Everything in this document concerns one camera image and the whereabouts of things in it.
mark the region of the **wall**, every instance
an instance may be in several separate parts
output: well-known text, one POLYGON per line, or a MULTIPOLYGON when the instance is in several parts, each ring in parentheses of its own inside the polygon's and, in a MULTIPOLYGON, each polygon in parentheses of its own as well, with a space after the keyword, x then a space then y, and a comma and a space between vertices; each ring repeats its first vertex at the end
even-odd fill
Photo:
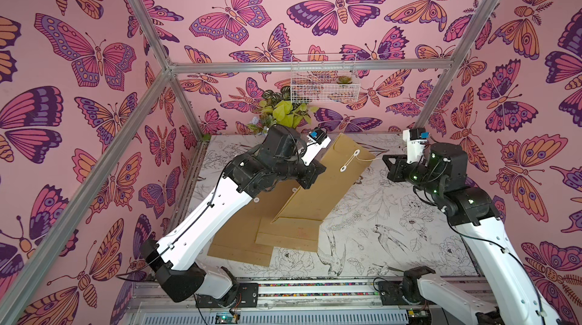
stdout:
POLYGON ((582 321, 582 199, 574 191, 582 177, 579 8, 573 0, 501 0, 488 43, 463 66, 466 81, 453 81, 442 114, 450 129, 430 129, 436 141, 466 148, 467 173, 501 210, 530 276, 576 324, 582 321), (472 76, 478 61, 487 67, 472 76))
MULTIPOLYGON (((157 14, 161 24, 156 28, 173 62, 216 63, 449 57, 468 21, 465 16, 469 12, 464 10, 474 9, 479 1, 151 0, 149 6, 152 12, 164 11, 157 14), (409 16, 405 10, 414 13, 409 16), (433 11, 434 16, 428 16, 428 10, 433 11), (306 12, 309 17, 302 17, 300 11, 309 11, 306 12)), ((324 119, 350 118, 352 122, 360 123, 359 128, 351 130, 350 125, 338 128, 348 132, 391 132, 414 123, 422 108, 422 100, 410 111, 399 114, 387 111, 387 107, 405 102, 406 106, 393 107, 404 110, 415 104, 410 98, 417 98, 420 83, 429 80, 436 83, 440 71, 429 69, 420 73, 414 70, 401 85, 386 82, 380 88, 379 85, 393 73, 395 71, 362 71, 358 104, 314 103, 313 106, 331 109, 337 114, 312 114, 311 118, 320 116, 321 121, 312 119, 312 124, 303 127, 323 123, 324 119), (377 106, 371 102, 374 95, 379 97, 377 106)), ((232 134, 245 131, 241 125, 237 129, 237 122, 247 124, 254 116, 249 105, 252 106, 256 99, 246 89, 249 77, 261 90, 279 91, 282 81, 288 80, 290 74, 265 71, 260 75, 240 73, 234 76, 227 72, 214 76, 183 75, 180 79, 190 92, 187 95, 193 102, 196 116, 207 121, 205 116, 209 112, 208 118, 219 123, 215 129, 208 128, 208 132, 232 134), (243 100, 246 104, 229 104, 243 100)))
MULTIPOLYGON (((131 18, 123 0, 3 0, 0 16, 2 297, 11 290, 24 263, 79 189, 91 164, 101 157, 110 143, 110 135, 118 132, 139 103, 160 67, 151 52, 146 54, 142 39, 127 36, 131 18), (62 35, 55 38, 54 33, 62 35), (103 75, 99 74, 101 62, 103 75), (97 116, 91 113, 95 107, 97 116)), ((162 233, 160 225, 169 217, 169 209, 156 217, 153 209, 139 201, 140 189, 164 180, 171 169, 178 167, 180 178, 176 190, 181 190, 180 158, 184 155, 189 160, 195 148, 185 149, 180 127, 187 123, 174 98, 166 94, 162 100, 164 104, 151 113, 146 124, 154 131, 159 125, 162 134, 165 127, 169 131, 177 130, 171 165, 163 163, 164 169, 158 169, 154 156, 148 152, 149 138, 142 127, 120 160, 124 164, 133 154, 141 154, 141 163, 138 160, 132 168, 135 177, 124 182, 119 173, 115 176, 118 186, 111 187, 112 197, 104 197, 101 212, 95 213, 91 220, 87 213, 45 285, 33 297, 34 301, 45 303, 55 300, 55 309, 69 307, 69 320, 74 317, 76 324, 86 325, 91 321, 103 324, 110 320, 115 297, 124 282, 117 278, 106 283, 99 281, 125 272, 131 261, 135 261, 131 247, 140 215, 147 215, 152 231, 157 235, 162 233), (165 115, 166 107, 170 106, 173 106, 173 126, 165 115), (123 221, 125 228, 125 236, 119 235, 122 239, 119 253, 124 254, 119 258, 119 265, 111 262, 111 257, 103 256, 99 266, 94 267, 111 269, 110 272, 95 274, 95 270, 85 269, 92 272, 99 310, 87 306, 84 300, 78 303, 78 292, 65 291, 66 295, 59 292, 82 287, 77 280, 60 279, 46 285, 64 274, 76 277, 85 257, 88 254, 90 260, 96 257, 98 245, 118 220, 123 221)), ((111 245, 114 248, 118 244, 112 240, 111 245)), ((60 319, 57 316, 51 321, 60 319)), ((29 321, 33 319, 23 319, 22 323, 29 321)))

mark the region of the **pink butterfly wallpaper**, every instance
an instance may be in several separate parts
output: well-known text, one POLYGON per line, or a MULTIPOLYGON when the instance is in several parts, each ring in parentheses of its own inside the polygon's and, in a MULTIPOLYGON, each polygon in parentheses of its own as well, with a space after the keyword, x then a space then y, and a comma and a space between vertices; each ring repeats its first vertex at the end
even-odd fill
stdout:
POLYGON ((500 0, 495 16, 471 51, 482 63, 467 62, 450 87, 447 133, 427 129, 467 151, 467 173, 503 212, 528 274, 580 324, 582 11, 571 0, 500 0))

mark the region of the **pink butterfly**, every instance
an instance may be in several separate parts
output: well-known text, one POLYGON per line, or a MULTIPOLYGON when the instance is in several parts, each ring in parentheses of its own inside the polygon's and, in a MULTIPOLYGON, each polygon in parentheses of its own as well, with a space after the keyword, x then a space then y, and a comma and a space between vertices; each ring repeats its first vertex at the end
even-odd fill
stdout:
MULTIPOLYGON (((381 95, 385 96, 386 98, 395 98, 402 94, 402 92, 404 91, 404 87, 402 85, 404 84, 404 81, 406 80, 408 75, 410 75, 410 69, 398 70, 396 73, 390 75, 386 80, 380 83, 378 88, 374 89, 374 86, 372 86, 371 88, 367 89, 367 92, 360 92, 358 94, 357 101, 349 103, 346 107, 353 111, 363 108, 366 105, 366 102, 368 102, 368 96, 370 97, 372 103, 374 103, 376 107, 379 107, 380 98, 378 96, 381 95)), ((339 97, 339 95, 340 94, 338 93, 333 93, 331 94, 330 98, 333 99, 334 101, 344 103, 345 99, 342 99, 341 97, 339 97)))
POLYGON ((34 163, 42 163, 50 148, 59 147, 59 132, 35 126, 57 127, 61 124, 63 97, 55 87, 38 87, 17 95, 0 111, 0 159, 14 161, 11 144, 34 163))
POLYGON ((238 134, 253 134, 249 127, 239 121, 236 121, 236 132, 238 134))
POLYGON ((491 132, 500 132, 505 127, 517 132, 524 123, 531 123, 538 114, 537 109, 529 104, 507 101, 510 98, 521 96, 521 94, 509 96, 513 89, 518 86, 516 85, 509 90, 517 77, 520 63, 521 60, 509 60, 508 64, 495 67, 493 77, 487 79, 479 88, 480 101, 495 100, 487 106, 487 109, 497 107, 485 119, 485 126, 491 132))
POLYGON ((354 118, 353 116, 341 115, 337 111, 332 111, 327 108, 319 108, 315 113, 319 128, 325 128, 329 132, 338 128, 345 133, 359 133, 370 130, 382 124, 382 121, 377 118, 354 118))
MULTIPOLYGON (((463 12, 474 13, 478 7, 479 7, 479 1, 475 0, 475 1, 473 1, 473 7, 463 10, 463 12)), ((499 4, 497 4, 495 6, 495 8, 493 8, 493 11, 495 11, 497 9, 497 7, 499 7, 499 4)), ((469 22, 471 21, 472 17, 473 17, 473 15, 462 16, 462 17, 457 18, 455 21, 453 21, 453 23, 450 24, 449 28, 445 32, 445 37, 443 38, 443 40, 450 42, 450 41, 453 41, 457 38, 461 38, 461 36, 463 36, 463 33, 465 33, 465 29, 469 25, 469 22)), ((491 17, 493 17, 493 18, 497 17, 495 12, 491 12, 491 17)), ((491 34, 491 27, 492 27, 491 19, 488 18, 487 22, 485 23, 485 25, 481 29, 479 36, 475 40, 475 48, 477 50, 480 50, 483 47, 483 45, 485 45, 485 43, 487 42, 487 39, 489 38, 489 35, 491 34)))
POLYGON ((124 73, 132 70, 132 63, 137 59, 133 47, 114 42, 103 50, 101 45, 93 49, 79 31, 57 18, 40 13, 36 14, 34 27, 49 39, 57 55, 72 61, 79 87, 96 87, 99 76, 105 75, 110 88, 123 90, 124 73))
POLYGON ((218 131, 225 130, 228 125, 224 119, 221 119, 216 109, 207 111, 204 120, 200 119, 200 128, 204 134, 217 134, 218 131))
MULTIPOLYGON (((20 251, 22 251, 23 254, 26 254, 26 257, 29 259, 32 257, 36 247, 40 245, 44 237, 55 224, 63 210, 65 210, 67 204, 69 204, 69 199, 61 196, 61 189, 57 189, 54 186, 44 185, 38 193, 30 212, 30 220, 28 220, 28 236, 25 236, 20 216, 16 217, 20 223, 19 237, 8 235, 5 231, 0 231, 0 234, 6 238, 18 240, 20 251)), ((67 253, 75 249, 75 243, 78 241, 76 234, 78 232, 78 230, 75 230, 59 256, 66 256, 67 253)), ((18 248, 10 244, 0 243, 0 300, 7 292, 12 282, 14 282, 24 265, 22 255, 19 253, 18 248)))
POLYGON ((180 181, 180 168, 176 167, 170 172, 166 183, 149 184, 142 187, 138 194, 139 201, 145 204, 145 207, 153 207, 156 219, 159 218, 165 209, 165 205, 172 206, 176 203, 176 189, 180 181))
POLYGON ((315 36, 335 35, 338 33, 338 19, 345 24, 348 14, 358 27, 362 27, 367 20, 380 15, 380 8, 360 3, 381 5, 384 1, 386 0, 335 0, 335 3, 305 1, 287 9, 287 15, 305 28, 309 28, 317 22, 311 30, 315 36))
MULTIPOLYGON (((125 6, 127 7, 127 11, 129 12, 130 15, 129 20, 127 21, 127 37, 133 37, 138 30, 140 31, 141 35, 143 33, 142 26, 140 26, 140 23, 137 21, 133 8, 131 7, 127 0, 124 1, 125 6)), ((160 27, 163 26, 164 24, 162 21, 159 20, 182 21, 184 17, 177 15, 176 13, 161 6, 154 6, 155 5, 154 0, 142 0, 142 1, 145 5, 145 9, 147 9, 148 14, 151 17, 151 21, 154 24, 156 32, 158 33, 158 37, 166 41, 180 42, 180 40, 177 37, 175 37, 170 32, 160 27)), ((145 36, 144 36, 144 52, 146 55, 149 52, 149 42, 145 36)))
POLYGON ((443 118, 443 114, 447 110, 443 109, 445 105, 449 102, 449 100, 453 97, 453 88, 445 91, 443 96, 441 97, 439 103, 436 105, 435 110, 428 118, 428 123, 436 129, 437 132, 440 132, 444 137, 447 134, 447 125, 445 124, 445 119, 443 118))
MULTIPOLYGON (((394 26, 386 34, 380 45, 378 45, 378 52, 376 52, 376 43, 374 41, 374 48, 370 49, 368 44, 364 46, 370 51, 367 52, 363 48, 354 45, 342 45, 339 53, 343 54, 342 60, 392 60, 404 59, 404 48, 409 42, 403 35, 403 31, 394 26)), ((363 78, 368 75, 369 70, 358 70, 358 75, 363 78)))
POLYGON ((198 17, 190 26, 190 32, 196 37, 206 36, 213 40, 225 37, 240 46, 249 38, 249 32, 244 26, 249 24, 260 28, 271 21, 271 17, 260 5, 262 1, 230 0, 232 8, 227 5, 226 13, 213 12, 198 17))
POLYGON ((431 80, 424 80, 416 89, 416 98, 409 96, 410 102, 396 103, 386 107, 386 111, 393 111, 405 117, 416 117, 420 114, 420 109, 424 107, 428 96, 433 91, 431 80))
POLYGON ((182 134, 182 137, 184 137, 184 147, 186 147, 186 149, 190 149, 192 147, 196 147, 198 145, 198 140, 196 140, 196 135, 194 135, 194 132, 189 129, 189 127, 186 127, 185 125, 181 125, 180 126, 180 133, 182 134))
POLYGON ((161 165, 166 161, 170 164, 172 159, 172 152, 174 152, 174 140, 176 139, 176 129, 174 128, 168 135, 168 128, 164 130, 164 134, 159 129, 158 134, 154 132, 148 125, 145 126, 145 136, 149 140, 149 151, 155 156, 156 165, 161 165))
POLYGON ((236 89, 239 91, 240 96, 238 95, 230 95, 232 99, 240 99, 238 101, 230 101, 226 103, 220 104, 222 108, 227 109, 236 109, 237 111, 241 111, 245 113, 247 111, 251 111, 253 113, 260 113, 261 107, 259 107, 258 103, 263 99, 264 91, 259 89, 257 85, 257 81, 253 78, 247 78, 247 96, 244 93, 244 90, 237 87, 236 89))

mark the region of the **metal rail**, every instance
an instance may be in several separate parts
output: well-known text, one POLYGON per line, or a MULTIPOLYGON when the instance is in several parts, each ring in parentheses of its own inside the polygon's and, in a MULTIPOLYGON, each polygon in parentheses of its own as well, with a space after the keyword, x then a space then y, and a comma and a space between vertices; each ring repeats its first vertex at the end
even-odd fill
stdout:
POLYGON ((441 74, 439 81, 436 83, 433 89, 433 92, 424 104, 423 110, 420 112, 414 128, 420 128, 426 125, 429 117, 437 107, 437 104, 440 102, 441 97, 449 87, 450 83, 455 78, 455 74, 457 73, 459 67, 461 67, 463 59, 468 54, 469 49, 479 36, 479 33, 483 29, 483 26, 487 22, 487 19, 491 15, 491 12, 493 12, 493 9, 495 9, 495 6, 498 2, 499 0, 481 0, 479 8, 471 18, 469 26, 467 26, 467 30, 465 30, 463 37, 455 48, 453 56, 451 56, 453 60, 452 66, 441 74))
POLYGON ((291 66, 301 70, 338 70, 344 67, 358 70, 398 70, 401 68, 451 68, 451 59, 402 59, 402 60, 357 60, 357 61, 297 61, 274 63, 208 63, 175 64, 170 66, 173 74, 191 73, 252 73, 258 71, 291 71, 291 66))

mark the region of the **black cable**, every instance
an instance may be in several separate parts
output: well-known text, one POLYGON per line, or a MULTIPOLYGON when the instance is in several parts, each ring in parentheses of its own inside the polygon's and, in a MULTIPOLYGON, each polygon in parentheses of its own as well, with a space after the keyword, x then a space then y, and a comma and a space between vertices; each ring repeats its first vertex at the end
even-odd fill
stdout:
POLYGON ((196 295, 194 295, 194 302, 196 303, 196 308, 198 309, 198 313, 200 313, 200 317, 202 317, 202 321, 204 321, 204 324, 208 325, 204 315, 202 315, 202 312, 200 311, 200 306, 198 306, 198 299, 196 298, 196 295))
POLYGON ((545 319, 542 316, 542 312, 544 311, 542 309, 542 299, 540 296, 540 292, 538 291, 538 288, 535 286, 534 281, 531 279, 531 277, 527 274, 526 268, 523 266, 523 263, 521 263, 521 261, 519 260, 519 258, 517 258, 516 256, 513 255, 513 253, 506 251, 505 248, 503 246, 501 246, 500 244, 487 240, 487 239, 483 239, 483 238, 476 238, 476 237, 471 237, 470 235, 465 235, 460 233, 459 231, 457 231, 451 224, 450 224, 450 220, 449 217, 447 216, 447 224, 449 225, 449 228, 454 231, 455 233, 459 234, 461 237, 464 238, 468 238, 468 239, 473 239, 473 240, 477 240, 477 241, 484 241, 484 242, 489 242, 490 244, 494 244, 496 246, 498 246, 499 248, 501 248, 501 252, 504 254, 509 254, 522 268, 522 270, 526 273, 526 277, 530 280, 531 285, 534 287, 534 291, 535 291, 535 295, 538 298, 538 304, 540 305, 540 312, 538 313, 538 315, 542 318, 542 324, 545 325, 545 319))

